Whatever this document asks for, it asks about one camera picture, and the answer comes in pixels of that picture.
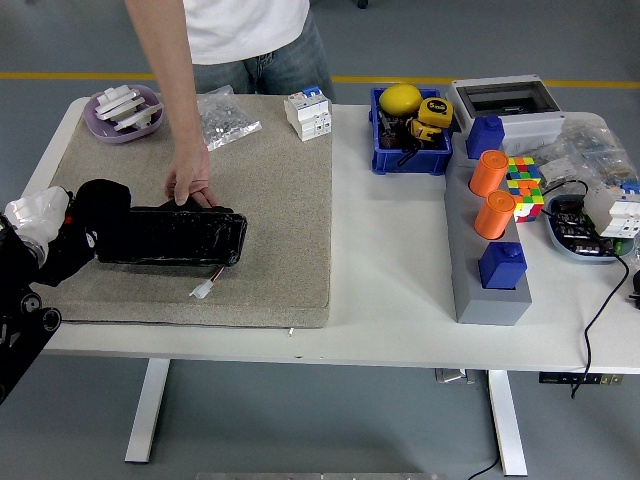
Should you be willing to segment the person's hand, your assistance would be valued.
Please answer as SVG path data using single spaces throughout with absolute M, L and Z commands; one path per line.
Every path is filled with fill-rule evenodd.
M 189 199 L 204 208 L 219 206 L 209 180 L 210 157 L 204 144 L 178 144 L 164 181 L 166 197 L 177 206 L 184 206 Z

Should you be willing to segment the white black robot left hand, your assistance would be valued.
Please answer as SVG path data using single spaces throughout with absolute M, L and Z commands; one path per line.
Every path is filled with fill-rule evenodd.
M 96 253 L 96 240 L 78 226 L 72 226 L 67 215 L 72 195 L 60 186 L 27 195 L 9 202 L 4 210 L 6 218 L 15 228 L 23 243 L 44 262 L 54 241 L 63 241 L 63 235 L 76 238 L 89 255 Z

